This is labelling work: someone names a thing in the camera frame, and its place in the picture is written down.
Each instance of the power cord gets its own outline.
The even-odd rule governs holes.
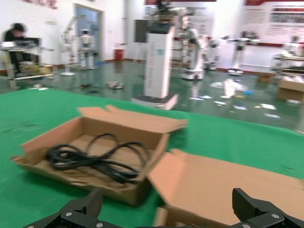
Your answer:
[[[115,147],[101,156],[89,156],[89,152],[92,145],[98,139],[101,139],[106,136],[110,136],[115,141]],[[138,151],[138,149],[136,149],[134,146],[140,147],[146,153],[147,158],[145,159]],[[145,167],[147,161],[150,158],[149,151],[141,142],[132,141],[120,143],[120,141],[115,135],[110,133],[104,133],[96,136],[88,144],[84,152],[70,144],[59,144],[51,147],[47,151],[46,159],[50,163],[50,165],[56,170],[63,171],[75,169],[82,166],[88,166],[92,169],[104,173],[105,175],[109,176],[118,183],[135,184],[136,181],[133,179],[140,174],[141,170],[134,169],[131,166],[120,162],[109,160],[121,148],[129,148],[131,151],[135,152],[142,163],[142,168]]]

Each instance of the desk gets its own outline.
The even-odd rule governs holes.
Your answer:
[[[0,95],[0,227],[23,227],[87,195],[85,190],[30,174],[10,157],[22,155],[19,145],[27,140],[79,116],[77,107],[106,105],[188,119],[186,129],[171,135],[169,148],[304,178],[304,136],[288,129],[51,89],[22,90]],[[154,191],[146,203],[132,208],[104,198],[99,219],[125,228],[149,226],[159,200]]]
[[[48,76],[54,76],[55,73],[57,72],[57,67],[55,65],[48,65],[53,68],[53,73],[52,74],[46,74],[46,75],[34,75],[34,76],[22,76],[22,77],[16,77],[15,72],[12,68],[12,62],[10,59],[10,52],[26,52],[30,54],[37,54],[40,56],[42,52],[46,51],[54,51],[53,49],[48,49],[48,48],[41,48],[41,47],[35,47],[35,48],[21,48],[21,47],[13,47],[13,48],[2,48],[0,47],[0,51],[4,52],[5,55],[5,68],[7,70],[8,76],[0,76],[2,79],[9,80],[9,85],[12,89],[16,89],[16,81],[17,80],[24,80],[24,79],[30,79],[30,78],[35,78],[35,77],[48,77]]]

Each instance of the humanoid robot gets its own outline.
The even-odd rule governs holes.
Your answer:
[[[75,65],[76,64],[76,54],[75,54],[75,40],[76,40],[76,36],[71,34],[72,30],[74,29],[74,23],[80,19],[80,18],[84,18],[84,15],[81,16],[74,16],[66,30],[64,31],[63,35],[62,35],[62,40],[63,40],[63,54],[64,54],[64,58],[65,58],[65,71],[63,73],[61,73],[61,75],[64,76],[72,76],[75,73],[72,73],[70,71],[70,67],[71,65]]]
[[[82,69],[95,69],[94,52],[95,52],[95,36],[89,34],[89,30],[81,30],[79,37],[79,56]]]
[[[233,76],[241,76],[243,70],[241,64],[244,58],[244,52],[248,44],[257,45],[260,41],[256,36],[249,35],[246,31],[241,33],[241,37],[237,39],[228,39],[229,42],[235,42],[235,51],[232,58],[232,68],[228,70],[228,73]]]

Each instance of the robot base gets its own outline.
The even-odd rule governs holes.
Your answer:
[[[208,70],[217,70],[216,63],[209,63]]]
[[[178,94],[168,94],[165,98],[136,95],[131,101],[139,105],[170,110],[177,104],[178,98]]]
[[[202,80],[204,78],[204,71],[199,71],[199,72],[193,72],[193,71],[188,71],[184,70],[182,75],[182,79],[187,79],[187,80]]]
[[[217,70],[216,63],[206,63],[205,70]]]
[[[241,76],[243,74],[242,69],[230,68],[228,74],[232,76]]]

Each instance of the open cardboard box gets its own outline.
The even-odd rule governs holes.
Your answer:
[[[151,189],[147,173],[165,153],[169,139],[168,133],[185,127],[187,121],[125,111],[112,106],[108,106],[107,110],[87,107],[79,108],[79,111],[83,117],[72,119],[23,144],[25,156],[15,156],[12,158],[13,162],[26,170],[78,187],[86,189],[92,189],[95,186],[102,187],[103,194],[108,197],[134,206],[139,205]],[[45,160],[46,148],[68,143],[84,150],[95,136],[103,133],[116,135],[122,143],[140,141],[148,148],[150,159],[136,178],[137,184],[119,184],[88,167],[58,171]],[[114,142],[109,138],[99,139],[91,147],[90,155],[102,155],[113,146]],[[127,148],[122,148],[115,154],[113,161],[122,162],[135,169],[141,167],[136,154]]]
[[[157,210],[156,226],[219,228],[236,224],[234,188],[304,220],[303,183],[281,174],[173,150],[164,154],[149,179],[166,203]]]

